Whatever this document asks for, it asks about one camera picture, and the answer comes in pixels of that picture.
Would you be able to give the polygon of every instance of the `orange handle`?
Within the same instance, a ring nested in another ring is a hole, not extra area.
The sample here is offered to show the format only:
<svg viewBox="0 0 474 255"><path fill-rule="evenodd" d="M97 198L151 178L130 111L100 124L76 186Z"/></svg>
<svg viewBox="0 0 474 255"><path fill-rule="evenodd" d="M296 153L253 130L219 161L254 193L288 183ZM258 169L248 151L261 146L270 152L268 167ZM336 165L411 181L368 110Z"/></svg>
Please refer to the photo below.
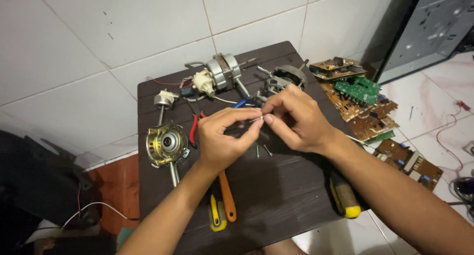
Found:
<svg viewBox="0 0 474 255"><path fill-rule="evenodd" d="M234 197L232 197L232 192L230 191L225 171L219 173L219 183L220 190L222 191L222 200L224 201L224 209L226 210L227 220L229 222L235 222L237 220L236 204L234 203Z"/></svg>

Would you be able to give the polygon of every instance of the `person's left hand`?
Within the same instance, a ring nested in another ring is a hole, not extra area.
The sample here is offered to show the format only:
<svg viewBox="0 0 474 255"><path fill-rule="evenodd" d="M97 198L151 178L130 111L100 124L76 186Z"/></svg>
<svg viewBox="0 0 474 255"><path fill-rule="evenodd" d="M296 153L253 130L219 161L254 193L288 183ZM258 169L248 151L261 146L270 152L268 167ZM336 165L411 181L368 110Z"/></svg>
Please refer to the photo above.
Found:
<svg viewBox="0 0 474 255"><path fill-rule="evenodd" d="M198 164L217 175L236 161L258 138L264 121L255 121L239 139L224 135L235 122L262 116L259 108L226 108L199 121L200 156Z"/></svg>

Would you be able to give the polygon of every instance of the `forearm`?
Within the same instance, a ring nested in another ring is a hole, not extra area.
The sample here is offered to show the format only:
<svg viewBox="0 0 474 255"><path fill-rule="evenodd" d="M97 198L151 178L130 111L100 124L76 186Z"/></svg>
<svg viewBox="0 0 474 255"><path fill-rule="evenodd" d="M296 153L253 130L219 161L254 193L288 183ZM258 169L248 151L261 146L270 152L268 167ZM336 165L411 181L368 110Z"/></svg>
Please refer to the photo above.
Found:
<svg viewBox="0 0 474 255"><path fill-rule="evenodd" d="M474 228L448 204L340 131L324 154L394 232L428 254L467 254Z"/></svg>
<svg viewBox="0 0 474 255"><path fill-rule="evenodd" d="M143 220L118 255L172 254L215 178L216 175L195 163L179 185Z"/></svg>

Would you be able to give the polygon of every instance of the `red pliers handle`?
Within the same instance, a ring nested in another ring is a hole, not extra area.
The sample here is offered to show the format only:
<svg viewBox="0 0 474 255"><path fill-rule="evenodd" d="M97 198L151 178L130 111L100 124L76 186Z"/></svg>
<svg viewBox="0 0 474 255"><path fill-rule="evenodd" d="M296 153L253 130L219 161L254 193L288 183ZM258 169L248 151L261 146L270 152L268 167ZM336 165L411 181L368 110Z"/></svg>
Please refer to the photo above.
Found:
<svg viewBox="0 0 474 255"><path fill-rule="evenodd" d="M193 114L193 118L194 118L193 126L191 127L191 131L189 132L189 142L191 146L193 147L193 149L197 149L198 145L196 145L196 141L194 140L194 135L196 133L196 129L198 129L199 120L201 118L206 118L206 116L204 115L204 112L201 111L201 113L199 113L199 117L196 114Z"/></svg>

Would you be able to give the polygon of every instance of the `table top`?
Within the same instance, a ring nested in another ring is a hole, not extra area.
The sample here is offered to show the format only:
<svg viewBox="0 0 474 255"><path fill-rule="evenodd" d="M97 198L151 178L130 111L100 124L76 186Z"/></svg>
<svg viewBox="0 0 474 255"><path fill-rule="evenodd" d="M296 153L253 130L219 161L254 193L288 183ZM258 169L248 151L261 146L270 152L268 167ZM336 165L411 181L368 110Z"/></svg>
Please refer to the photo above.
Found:
<svg viewBox="0 0 474 255"><path fill-rule="evenodd" d="M251 94L264 85L266 78L263 73L257 71L258 65L273 70L284 64L299 67L303 63L289 41L236 55L235 58L238 63L257 58L242 66L241 80ZM187 69L163 76L159 81L177 83L202 69L203 66ZM305 67L303 71L309 82L305 92L318 102L324 116L333 126L354 136L309 69ZM152 167L145 150L145 132L150 126L157 125L159 117L153 99L164 88L179 93L177 86L161 85L152 80L138 85L141 220L173 189L169 167ZM218 96L235 102L243 98L238 89ZM199 102L199 106L206 115L211 115L232 104L206 98ZM174 120L189 133L193 124L191 114L187 103L179 100L175 102L174 109L165 112L164 120ZM202 200L181 237L175 254L240 254L341 218L335 212L323 175L325 169L332 167L328 161L316 154L302 154L285 147L270 145L269 149L274 154L273 157L268 156L262 148L261 157L257 159L255 148L250 148L226 170L237 209L237 221L228 223L224 231L211 231L207 202ZM199 149L191 148L189 156L178 163L181 178L198 156Z"/></svg>

